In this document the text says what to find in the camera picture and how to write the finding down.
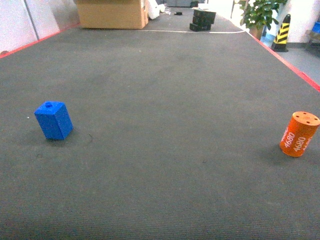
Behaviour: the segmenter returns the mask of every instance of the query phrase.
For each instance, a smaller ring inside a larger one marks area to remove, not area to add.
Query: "stacked black boxes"
[[[216,13],[213,11],[195,9],[192,23],[190,23],[190,30],[194,32],[209,31],[211,30],[211,24],[215,23],[215,18]]]

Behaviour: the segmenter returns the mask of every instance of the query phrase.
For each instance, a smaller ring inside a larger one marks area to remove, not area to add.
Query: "blue object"
[[[63,102],[46,101],[34,115],[47,139],[64,140],[74,128]]]
[[[320,34],[320,22],[317,22],[317,21],[315,22],[312,28],[312,32]]]

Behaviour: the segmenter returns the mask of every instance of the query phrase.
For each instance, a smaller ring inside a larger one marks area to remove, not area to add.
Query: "white line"
[[[239,34],[244,33],[242,31],[171,31],[171,30],[139,30],[141,32],[164,32],[164,33],[183,33],[183,34]]]

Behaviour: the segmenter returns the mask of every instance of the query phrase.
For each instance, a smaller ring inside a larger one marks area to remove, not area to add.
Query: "orange can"
[[[301,157],[320,125],[320,119],[306,111],[296,111],[280,142],[281,150],[291,157]]]

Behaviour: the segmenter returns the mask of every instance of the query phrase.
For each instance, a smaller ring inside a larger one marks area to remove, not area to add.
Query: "red edge strip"
[[[276,52],[274,52],[271,48],[264,45],[261,41],[256,39],[254,36],[252,36],[254,40],[256,40],[261,46],[263,46],[265,49],[269,51],[273,56],[275,56],[280,62],[282,62],[284,65],[286,65],[291,71],[293,71],[295,74],[297,74],[300,78],[305,80],[308,84],[310,84],[314,89],[316,89],[318,92],[320,92],[320,85],[318,85],[314,80],[311,79],[307,74],[300,71],[298,68],[293,66],[291,63],[289,63],[287,60],[279,56]]]
[[[48,39],[48,38],[51,38],[51,37],[53,37],[53,36],[55,36],[55,35],[58,35],[58,34],[66,31],[66,30],[68,30],[68,29],[75,28],[75,27],[77,27],[77,26],[79,26],[79,25],[80,25],[80,23],[77,23],[77,24],[75,24],[75,25],[71,25],[71,26],[69,26],[69,27],[67,27],[67,28],[65,28],[65,29],[63,29],[63,30],[61,30],[61,31],[55,32],[55,33],[53,33],[53,34],[51,34],[51,35],[49,35],[49,36],[46,36],[46,37],[44,37],[44,38],[41,38],[41,39],[38,40],[38,41],[31,42],[31,43],[29,43],[29,44],[27,44],[27,45],[24,45],[24,46],[19,47],[19,48],[15,49],[15,50],[12,50],[12,51],[10,51],[10,52],[8,52],[8,53],[6,53],[6,54],[0,55],[0,59],[4,58],[4,57],[6,57],[6,56],[9,56],[9,55],[11,55],[11,54],[14,54],[14,53],[16,53],[16,52],[19,52],[19,51],[21,51],[21,50],[23,50],[23,49],[26,49],[26,48],[28,48],[28,47],[31,47],[32,45],[35,45],[35,44],[37,44],[37,43],[40,43],[40,42],[42,42],[42,41],[44,41],[44,40],[46,40],[46,39]]]

